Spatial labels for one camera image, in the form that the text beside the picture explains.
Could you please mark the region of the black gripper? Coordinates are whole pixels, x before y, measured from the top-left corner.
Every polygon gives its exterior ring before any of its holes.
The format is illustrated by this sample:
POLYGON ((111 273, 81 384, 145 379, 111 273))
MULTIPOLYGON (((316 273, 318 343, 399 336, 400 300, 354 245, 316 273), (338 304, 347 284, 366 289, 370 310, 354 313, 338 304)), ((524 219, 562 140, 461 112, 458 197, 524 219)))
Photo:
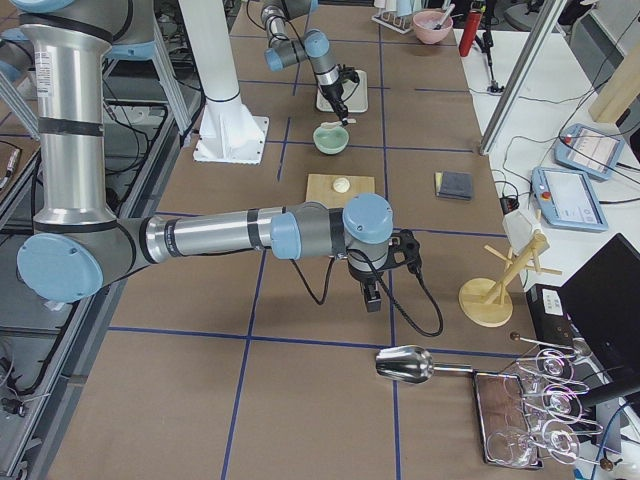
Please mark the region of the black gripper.
POLYGON ((346 126, 349 120, 349 110, 345 105, 342 96, 344 88, 341 82, 321 85, 320 91, 323 98, 329 103, 332 110, 335 111, 342 126, 346 126))
POLYGON ((388 254, 371 252, 348 252, 348 270, 350 275, 361 283, 361 292, 368 313, 379 312, 381 295, 377 285, 376 273, 380 273, 387 261, 388 254))

